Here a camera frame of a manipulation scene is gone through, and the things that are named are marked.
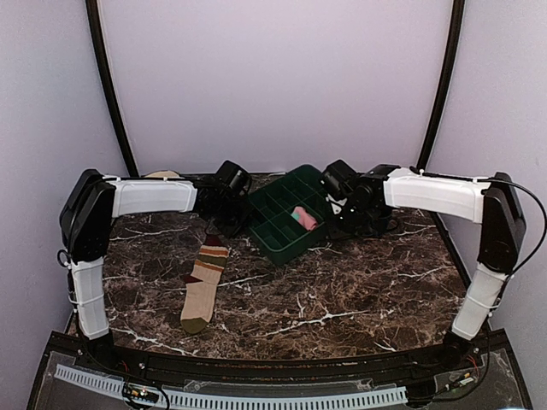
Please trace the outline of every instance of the striped sock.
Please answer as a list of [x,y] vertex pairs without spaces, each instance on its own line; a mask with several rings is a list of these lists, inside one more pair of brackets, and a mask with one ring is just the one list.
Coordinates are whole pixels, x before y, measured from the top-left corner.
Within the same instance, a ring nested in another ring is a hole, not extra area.
[[202,331],[213,317],[216,286],[221,280],[228,259],[228,249],[217,236],[208,235],[199,249],[194,270],[184,277],[186,282],[185,305],[180,314],[180,324],[188,333]]

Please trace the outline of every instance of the marble tabletop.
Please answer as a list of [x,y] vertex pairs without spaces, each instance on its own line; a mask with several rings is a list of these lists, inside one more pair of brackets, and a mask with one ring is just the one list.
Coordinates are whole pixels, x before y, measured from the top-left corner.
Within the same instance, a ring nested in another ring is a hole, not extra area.
[[[271,178],[258,178],[266,184]],[[179,317],[207,223],[196,214],[119,218],[103,281],[120,346],[247,360],[325,359],[441,343],[465,288],[432,219],[396,210],[381,239],[324,241],[275,266],[242,233],[229,248],[211,323],[186,334]]]

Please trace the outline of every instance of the green divided container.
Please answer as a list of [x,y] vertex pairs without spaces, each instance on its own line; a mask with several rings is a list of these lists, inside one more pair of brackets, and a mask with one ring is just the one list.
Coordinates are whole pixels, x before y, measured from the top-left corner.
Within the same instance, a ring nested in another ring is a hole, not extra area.
[[[275,265],[283,265],[326,237],[325,217],[329,209],[320,175],[311,165],[302,165],[249,195],[255,207],[250,232],[262,253]],[[307,231],[291,216],[298,206],[317,220],[313,231]]]

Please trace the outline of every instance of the beige round object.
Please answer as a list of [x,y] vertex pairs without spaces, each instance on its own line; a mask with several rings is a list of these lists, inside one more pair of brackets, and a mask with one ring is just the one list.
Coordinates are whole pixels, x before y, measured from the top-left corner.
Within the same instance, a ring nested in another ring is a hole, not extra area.
[[156,171],[155,173],[149,173],[146,178],[180,178],[175,171]]

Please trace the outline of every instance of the white wall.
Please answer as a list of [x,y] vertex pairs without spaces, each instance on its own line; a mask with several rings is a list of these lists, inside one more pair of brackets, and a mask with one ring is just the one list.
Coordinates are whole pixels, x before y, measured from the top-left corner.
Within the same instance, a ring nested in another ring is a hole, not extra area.
[[[509,173],[547,202],[547,2],[467,2],[462,38],[430,170]],[[541,214],[520,195],[528,231],[523,254],[543,227]],[[446,219],[468,269],[479,228]],[[534,408],[547,408],[547,249],[508,287],[492,323],[515,348]]]
[[451,0],[101,4],[141,173],[417,161]]
[[0,402],[24,408],[70,308],[58,216],[87,167],[125,174],[83,0],[0,2]]

